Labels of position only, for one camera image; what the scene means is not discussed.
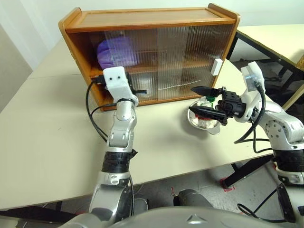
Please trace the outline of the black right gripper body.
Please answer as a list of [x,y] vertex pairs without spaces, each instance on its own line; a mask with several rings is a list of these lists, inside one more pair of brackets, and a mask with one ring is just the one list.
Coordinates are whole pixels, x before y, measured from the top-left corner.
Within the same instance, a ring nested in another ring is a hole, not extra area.
[[216,110],[225,113],[225,117],[221,117],[219,122],[222,125],[228,123],[228,118],[242,117],[244,115],[246,104],[241,101],[240,96],[235,92],[227,91],[225,87],[219,88],[219,94],[222,99],[218,100]]

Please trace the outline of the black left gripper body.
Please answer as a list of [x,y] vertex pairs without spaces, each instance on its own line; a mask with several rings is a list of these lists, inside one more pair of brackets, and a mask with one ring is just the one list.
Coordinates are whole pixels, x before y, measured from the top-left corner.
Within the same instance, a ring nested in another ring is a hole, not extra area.
[[145,94],[146,95],[147,94],[147,90],[135,90],[134,89],[131,76],[128,72],[126,72],[126,78],[128,80],[130,90],[134,95],[137,95],[137,94]]

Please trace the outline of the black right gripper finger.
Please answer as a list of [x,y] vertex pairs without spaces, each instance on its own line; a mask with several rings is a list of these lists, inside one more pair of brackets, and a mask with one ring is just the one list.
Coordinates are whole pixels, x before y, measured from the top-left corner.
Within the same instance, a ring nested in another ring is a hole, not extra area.
[[191,110],[198,118],[208,118],[208,119],[225,119],[226,118],[225,112],[215,110],[211,107],[189,106],[189,110]]
[[205,87],[205,86],[193,87],[191,88],[191,91],[195,92],[198,95],[220,95],[219,89]]

